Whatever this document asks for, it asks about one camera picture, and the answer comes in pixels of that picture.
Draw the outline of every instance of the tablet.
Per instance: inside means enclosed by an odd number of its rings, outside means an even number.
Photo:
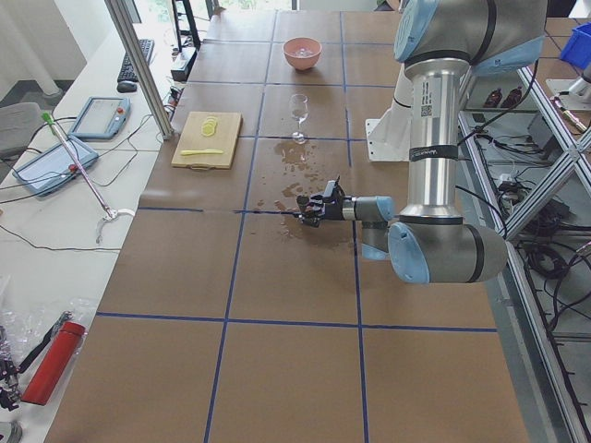
[[[69,135],[80,140],[109,140],[125,124],[130,105],[126,98],[90,97]]]
[[[78,159],[84,168],[96,162],[99,154],[76,137],[69,136],[70,146],[76,149]],[[23,164],[12,173],[32,194],[47,196],[56,191],[79,173],[72,173],[75,166],[72,158],[61,143]]]

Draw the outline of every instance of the blue box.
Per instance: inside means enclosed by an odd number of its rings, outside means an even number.
[[[591,22],[573,29],[571,39],[561,52],[561,60],[582,69],[591,63]]]

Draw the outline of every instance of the wine glass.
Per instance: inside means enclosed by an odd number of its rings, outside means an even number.
[[[308,118],[308,97],[304,94],[294,94],[289,99],[289,111],[292,118],[297,121],[297,131],[292,134],[292,139],[298,145],[306,143],[306,136],[302,132],[302,123]]]

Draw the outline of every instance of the computer mouse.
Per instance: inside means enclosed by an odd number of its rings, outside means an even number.
[[[117,92],[135,92],[138,90],[138,84],[133,81],[123,80],[117,83]]]

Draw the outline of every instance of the wooden cutting board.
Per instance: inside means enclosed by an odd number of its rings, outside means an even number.
[[[208,117],[217,119],[215,133],[210,137],[201,134]],[[230,169],[241,125],[240,113],[189,113],[171,164],[176,168]],[[223,153],[181,155],[183,150],[222,150]]]

